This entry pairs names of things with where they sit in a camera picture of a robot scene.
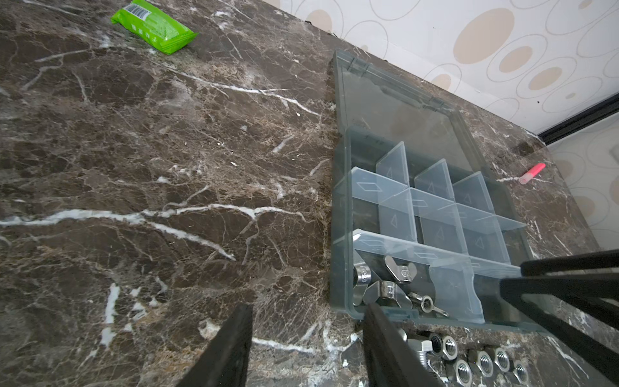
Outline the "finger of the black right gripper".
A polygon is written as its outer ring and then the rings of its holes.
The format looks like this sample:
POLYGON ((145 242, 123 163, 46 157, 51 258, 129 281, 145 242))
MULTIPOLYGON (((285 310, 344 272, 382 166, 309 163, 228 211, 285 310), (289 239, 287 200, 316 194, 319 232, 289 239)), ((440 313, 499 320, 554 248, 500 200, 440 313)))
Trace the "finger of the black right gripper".
POLYGON ((618 383, 618 347, 576 327, 568 317, 581 312, 617 331, 617 275, 508 278, 500 282, 500 294, 603 376, 618 383))
POLYGON ((585 253, 577 256, 547 258, 524 262, 523 277, 541 276, 548 273, 569 272, 590 269, 615 269, 618 267, 618 250, 585 253))

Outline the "clear plastic organizer box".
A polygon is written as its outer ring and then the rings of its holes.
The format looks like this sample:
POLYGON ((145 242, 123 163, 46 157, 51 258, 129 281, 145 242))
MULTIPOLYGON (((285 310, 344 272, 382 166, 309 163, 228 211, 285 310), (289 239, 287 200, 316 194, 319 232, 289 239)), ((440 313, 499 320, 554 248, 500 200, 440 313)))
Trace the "clear plastic organizer box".
POLYGON ((379 300, 396 322, 535 332, 499 283, 532 258, 525 224, 496 181, 459 111, 343 51, 333 58, 341 135, 332 163, 330 304, 353 319, 354 264, 372 280, 430 296, 450 317, 379 300), (414 263, 411 283, 385 265, 414 263))

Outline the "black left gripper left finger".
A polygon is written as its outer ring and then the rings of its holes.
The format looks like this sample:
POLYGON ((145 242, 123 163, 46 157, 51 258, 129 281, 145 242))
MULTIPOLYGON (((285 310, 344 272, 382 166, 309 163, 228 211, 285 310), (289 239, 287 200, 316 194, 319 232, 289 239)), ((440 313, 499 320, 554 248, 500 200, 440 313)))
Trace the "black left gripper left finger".
POLYGON ((252 313, 252 306, 238 304, 177 386, 245 386, 252 343, 252 313))

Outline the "silver eye bolt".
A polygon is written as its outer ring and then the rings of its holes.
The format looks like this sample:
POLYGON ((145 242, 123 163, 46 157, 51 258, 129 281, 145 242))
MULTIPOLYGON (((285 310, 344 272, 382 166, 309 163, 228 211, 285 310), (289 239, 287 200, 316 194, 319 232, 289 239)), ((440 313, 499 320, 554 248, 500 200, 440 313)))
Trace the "silver eye bolt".
POLYGON ((422 312, 426 314, 430 314, 430 313, 440 314, 441 316, 445 318, 450 317, 450 315, 445 310, 440 309, 437 306, 435 306, 435 303, 430 296, 420 295, 414 292, 409 292, 408 296, 414 299, 419 304, 422 312))

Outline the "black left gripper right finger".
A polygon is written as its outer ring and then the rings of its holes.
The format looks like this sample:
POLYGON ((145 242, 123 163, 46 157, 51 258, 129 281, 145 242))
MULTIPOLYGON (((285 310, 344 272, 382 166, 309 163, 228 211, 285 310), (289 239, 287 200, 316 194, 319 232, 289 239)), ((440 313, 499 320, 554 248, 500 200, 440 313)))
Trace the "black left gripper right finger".
POLYGON ((364 313, 363 348, 369 386, 439 386, 376 303, 364 313))

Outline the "silver wing nut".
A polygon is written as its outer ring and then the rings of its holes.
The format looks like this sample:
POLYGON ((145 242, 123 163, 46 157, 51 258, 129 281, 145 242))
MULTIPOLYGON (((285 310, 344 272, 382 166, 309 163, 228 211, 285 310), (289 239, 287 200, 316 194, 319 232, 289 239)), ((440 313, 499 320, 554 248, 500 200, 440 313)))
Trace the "silver wing nut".
POLYGON ((418 274, 414 263, 399 265, 392 256, 385 257, 385 265, 397 282, 411 283, 418 274))

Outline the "silver large hex nut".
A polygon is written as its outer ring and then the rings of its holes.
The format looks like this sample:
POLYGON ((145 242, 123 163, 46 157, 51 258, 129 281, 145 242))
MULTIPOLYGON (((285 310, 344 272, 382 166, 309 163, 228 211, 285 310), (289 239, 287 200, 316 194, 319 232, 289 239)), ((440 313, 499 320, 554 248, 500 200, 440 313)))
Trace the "silver large hex nut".
POLYGON ((369 305, 379 300, 395 302, 401 309, 410 310, 413 303, 395 282, 372 280, 372 270, 367 264, 354 264, 356 281, 352 288, 354 306, 369 305))

